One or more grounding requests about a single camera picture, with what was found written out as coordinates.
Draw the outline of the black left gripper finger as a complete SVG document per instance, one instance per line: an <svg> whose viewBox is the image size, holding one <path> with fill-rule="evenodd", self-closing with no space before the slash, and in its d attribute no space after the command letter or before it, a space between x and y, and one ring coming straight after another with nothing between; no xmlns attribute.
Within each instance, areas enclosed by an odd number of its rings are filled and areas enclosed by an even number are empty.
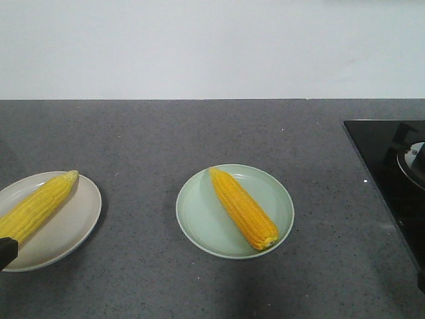
<svg viewBox="0 0 425 319"><path fill-rule="evenodd" d="M3 270L18 256L19 243L10 237L0 239L0 270Z"/></svg>

